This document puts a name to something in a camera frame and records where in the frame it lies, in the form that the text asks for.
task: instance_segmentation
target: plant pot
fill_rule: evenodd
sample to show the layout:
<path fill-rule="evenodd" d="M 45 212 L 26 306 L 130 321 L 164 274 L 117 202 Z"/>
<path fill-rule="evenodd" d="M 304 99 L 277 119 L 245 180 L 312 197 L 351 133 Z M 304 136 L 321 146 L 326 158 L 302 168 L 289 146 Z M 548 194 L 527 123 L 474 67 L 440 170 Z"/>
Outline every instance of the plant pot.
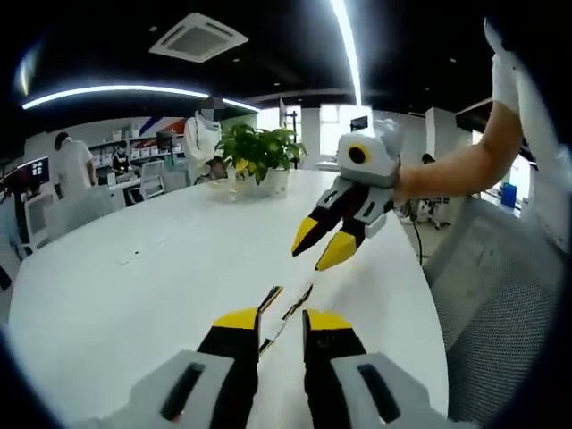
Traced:
<path fill-rule="evenodd" d="M 290 170 L 269 170 L 259 185 L 254 176 L 250 176 L 246 179 L 244 193 L 258 198 L 284 195 L 289 175 Z"/>

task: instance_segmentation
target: black cable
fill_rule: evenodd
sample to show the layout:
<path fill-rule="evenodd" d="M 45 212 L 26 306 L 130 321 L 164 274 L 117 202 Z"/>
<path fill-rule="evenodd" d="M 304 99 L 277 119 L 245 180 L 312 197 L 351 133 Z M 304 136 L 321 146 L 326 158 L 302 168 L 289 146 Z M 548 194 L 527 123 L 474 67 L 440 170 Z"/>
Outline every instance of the black cable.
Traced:
<path fill-rule="evenodd" d="M 411 223 L 413 223 L 413 229 L 415 230 L 415 234 L 417 236 L 417 244 L 419 245 L 419 264 L 423 265 L 423 245 L 421 243 L 421 236 L 419 235 L 419 230 L 417 229 L 417 216 L 413 213 L 413 206 L 411 205 L 411 200 L 408 200 L 408 215 L 409 219 L 411 219 Z"/>

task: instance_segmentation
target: ceiling air conditioner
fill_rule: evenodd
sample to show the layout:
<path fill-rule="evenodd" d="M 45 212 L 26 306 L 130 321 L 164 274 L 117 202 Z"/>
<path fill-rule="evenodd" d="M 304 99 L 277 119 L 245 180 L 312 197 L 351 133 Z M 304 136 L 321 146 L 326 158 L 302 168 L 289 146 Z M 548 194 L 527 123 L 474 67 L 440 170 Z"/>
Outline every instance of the ceiling air conditioner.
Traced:
<path fill-rule="evenodd" d="M 192 13 L 167 31 L 149 52 L 204 63 L 246 42 L 248 39 L 234 29 L 200 13 Z"/>

